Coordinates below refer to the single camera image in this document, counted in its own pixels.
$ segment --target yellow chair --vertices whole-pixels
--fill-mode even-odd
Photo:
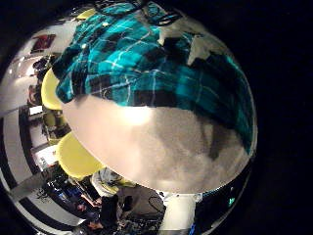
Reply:
[[[72,132],[58,143],[56,156],[66,174],[74,178],[91,175],[105,167],[87,152]]]
[[[50,110],[61,110],[61,101],[56,95],[56,87],[59,84],[59,80],[53,74],[53,71],[49,69],[43,78],[41,85],[41,99],[42,104]]]
[[[92,17],[93,15],[95,15],[96,13],[96,10],[95,9],[89,9],[87,11],[84,11],[83,13],[79,14],[76,18],[78,20],[82,20],[82,21],[85,21],[87,20],[88,18]]]

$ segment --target teal plaid shirt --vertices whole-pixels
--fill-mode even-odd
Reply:
[[[105,11],[128,9],[117,4]],[[136,14],[113,18],[96,14],[79,25],[71,44],[53,65],[58,97],[79,94],[113,100],[120,106],[175,107],[213,118],[252,138],[252,103],[241,69],[227,55],[211,53],[187,66],[193,35],[185,33],[162,47],[159,28],[149,31]]]

